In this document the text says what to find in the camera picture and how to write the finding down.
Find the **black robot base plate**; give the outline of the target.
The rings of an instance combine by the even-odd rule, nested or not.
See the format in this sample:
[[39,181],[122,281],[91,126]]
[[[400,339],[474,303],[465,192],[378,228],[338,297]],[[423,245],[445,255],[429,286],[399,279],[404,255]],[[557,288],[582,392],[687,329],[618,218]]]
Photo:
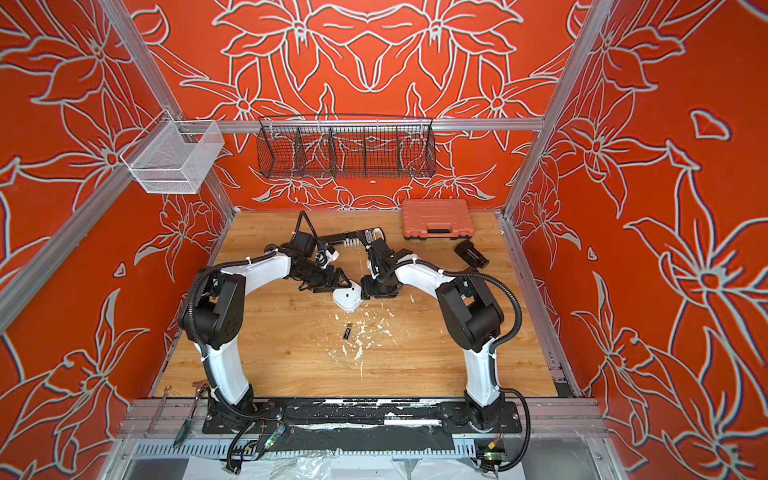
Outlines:
[[515,403],[505,403],[495,417],[484,420],[463,398],[375,397],[273,397],[252,401],[258,417],[253,432],[262,424],[269,431],[280,424],[327,429],[401,426],[431,427],[446,433],[505,433],[523,431]]

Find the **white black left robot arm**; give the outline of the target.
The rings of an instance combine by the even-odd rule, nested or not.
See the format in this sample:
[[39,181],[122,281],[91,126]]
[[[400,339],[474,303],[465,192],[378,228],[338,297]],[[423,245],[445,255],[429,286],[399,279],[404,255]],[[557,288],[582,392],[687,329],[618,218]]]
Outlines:
[[301,291],[330,293],[341,310],[355,312],[362,304],[362,289],[333,265],[339,257],[336,247],[348,241],[346,234],[318,237],[296,230],[288,242],[270,245],[258,257],[219,263],[196,274],[179,323],[198,350],[206,374],[207,424],[235,434],[225,457],[228,472],[240,472],[242,462],[235,450],[242,436],[280,416],[272,402],[255,405],[242,368],[238,336],[246,296],[273,281],[290,279],[300,283]]

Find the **white alarm clock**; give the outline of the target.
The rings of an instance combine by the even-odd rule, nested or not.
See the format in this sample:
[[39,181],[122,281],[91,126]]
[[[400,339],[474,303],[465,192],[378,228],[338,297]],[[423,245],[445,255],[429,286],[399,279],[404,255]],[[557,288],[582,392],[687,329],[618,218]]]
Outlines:
[[346,313],[354,313],[362,305],[361,287],[355,283],[348,288],[337,288],[332,294],[334,303]]

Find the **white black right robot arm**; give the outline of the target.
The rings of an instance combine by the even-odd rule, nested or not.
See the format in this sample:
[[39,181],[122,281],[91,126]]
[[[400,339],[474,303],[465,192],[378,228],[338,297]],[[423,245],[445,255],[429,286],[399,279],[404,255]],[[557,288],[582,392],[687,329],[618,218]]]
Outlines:
[[446,329],[462,349],[467,382],[464,402],[442,402],[439,412],[452,426],[479,433],[496,432],[504,440],[502,419],[518,413],[507,397],[520,402],[524,425],[522,445],[512,459],[496,452],[493,443],[473,460],[474,467],[498,476],[522,463],[532,435],[530,407],[524,395],[501,385],[497,350],[522,328],[519,300],[503,282],[473,269],[449,271],[419,258],[414,252],[392,250],[385,240],[365,245],[370,273],[362,278],[363,299],[394,298],[405,286],[434,297]]

